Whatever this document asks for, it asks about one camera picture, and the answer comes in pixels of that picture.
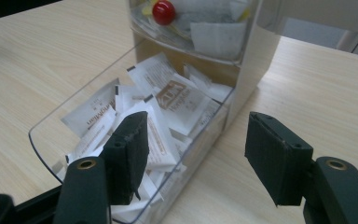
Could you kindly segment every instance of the transparent container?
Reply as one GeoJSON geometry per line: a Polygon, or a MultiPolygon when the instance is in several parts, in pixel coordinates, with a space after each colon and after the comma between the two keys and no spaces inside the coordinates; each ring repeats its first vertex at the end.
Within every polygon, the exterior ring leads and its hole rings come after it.
{"type": "MultiPolygon", "coordinates": [[[[193,65],[213,83],[232,87],[232,91],[208,124],[192,140],[176,166],[166,173],[159,186],[156,186],[157,191],[150,200],[133,211],[130,216],[113,217],[113,221],[118,223],[160,222],[213,146],[214,141],[229,126],[269,69],[280,37],[269,29],[274,26],[276,7],[271,2],[264,3],[258,0],[252,1],[245,33],[239,36],[241,39],[239,54],[231,59],[198,52],[191,44],[180,45],[180,41],[172,41],[166,36],[151,35],[139,26],[141,23],[133,21],[131,16],[131,28],[136,46],[39,121],[29,132],[31,144],[39,159],[62,182],[67,167],[65,156],[72,152],[80,141],[80,138],[62,122],[63,117],[88,101],[105,84],[117,78],[120,84],[133,85],[127,69],[158,53],[163,52],[174,69],[182,76],[184,63],[193,65]],[[159,195],[163,196],[163,201],[158,200],[159,195]]],[[[141,4],[145,4],[145,1],[129,0],[129,15],[132,15],[131,12],[141,4]]]]}

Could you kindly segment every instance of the brown logo on packet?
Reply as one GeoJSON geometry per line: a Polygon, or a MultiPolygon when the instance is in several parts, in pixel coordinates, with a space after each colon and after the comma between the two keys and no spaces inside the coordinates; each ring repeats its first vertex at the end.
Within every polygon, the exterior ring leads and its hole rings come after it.
{"type": "Polygon", "coordinates": [[[167,109],[176,97],[186,88],[186,85],[176,81],[170,81],[156,96],[159,106],[167,109]]]}

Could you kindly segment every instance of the red candy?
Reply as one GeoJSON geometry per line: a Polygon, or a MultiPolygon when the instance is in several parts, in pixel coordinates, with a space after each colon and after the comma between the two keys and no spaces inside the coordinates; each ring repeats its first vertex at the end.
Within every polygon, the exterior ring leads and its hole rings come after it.
{"type": "Polygon", "coordinates": [[[160,0],[153,6],[153,18],[159,25],[169,25],[175,19],[175,7],[166,0],[160,0]]]}

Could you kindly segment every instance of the light wood tabletop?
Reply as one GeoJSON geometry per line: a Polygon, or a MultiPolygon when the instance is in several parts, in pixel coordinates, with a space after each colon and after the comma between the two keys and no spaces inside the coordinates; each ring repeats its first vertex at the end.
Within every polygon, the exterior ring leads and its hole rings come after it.
{"type": "MultiPolygon", "coordinates": [[[[126,2],[64,0],[0,19],[0,193],[15,204],[59,182],[28,132],[134,45],[126,2]]],[[[358,55],[282,37],[270,69],[163,223],[304,223],[276,207],[243,157],[250,111],[358,168],[358,55]]]]}

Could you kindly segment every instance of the red round object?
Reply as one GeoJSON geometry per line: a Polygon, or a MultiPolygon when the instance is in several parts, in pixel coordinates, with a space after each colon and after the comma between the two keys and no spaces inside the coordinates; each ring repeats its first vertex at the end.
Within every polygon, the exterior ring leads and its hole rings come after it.
{"type": "Polygon", "coordinates": [[[159,25],[169,25],[175,19],[175,7],[166,0],[160,0],[153,5],[153,18],[159,25]]]}

